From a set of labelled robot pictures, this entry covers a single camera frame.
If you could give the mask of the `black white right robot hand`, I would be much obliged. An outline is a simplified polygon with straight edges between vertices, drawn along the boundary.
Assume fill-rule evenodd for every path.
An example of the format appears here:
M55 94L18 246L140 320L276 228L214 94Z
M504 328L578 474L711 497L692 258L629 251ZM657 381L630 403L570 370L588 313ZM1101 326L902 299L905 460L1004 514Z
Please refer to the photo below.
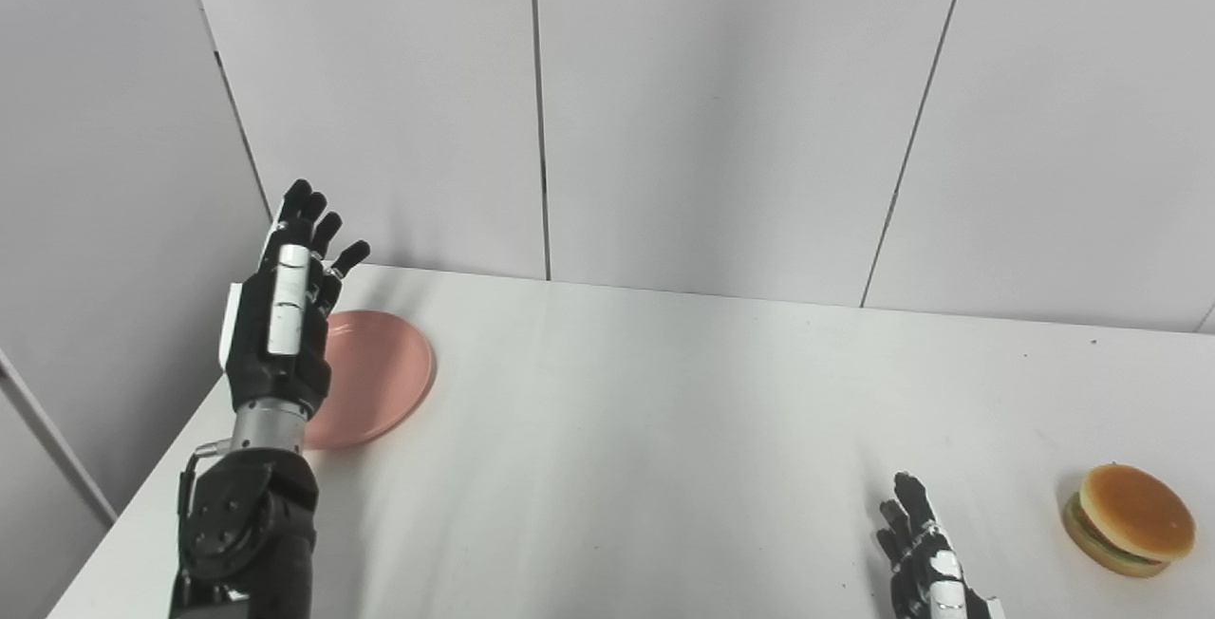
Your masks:
M898 472L893 491L893 499L878 503L885 527L875 538L889 565L895 617L1005 618L998 597L981 596L968 584L923 482L906 471Z

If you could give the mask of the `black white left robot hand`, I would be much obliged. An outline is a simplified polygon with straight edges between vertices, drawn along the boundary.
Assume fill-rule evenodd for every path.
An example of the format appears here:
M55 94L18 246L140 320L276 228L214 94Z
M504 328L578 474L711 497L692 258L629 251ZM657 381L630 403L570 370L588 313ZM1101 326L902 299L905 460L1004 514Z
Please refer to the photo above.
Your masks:
M356 241L327 260L341 225L299 178L281 198L254 272L230 286L217 362L234 410L275 400L311 420L328 396L328 317L347 274L371 257L369 243Z

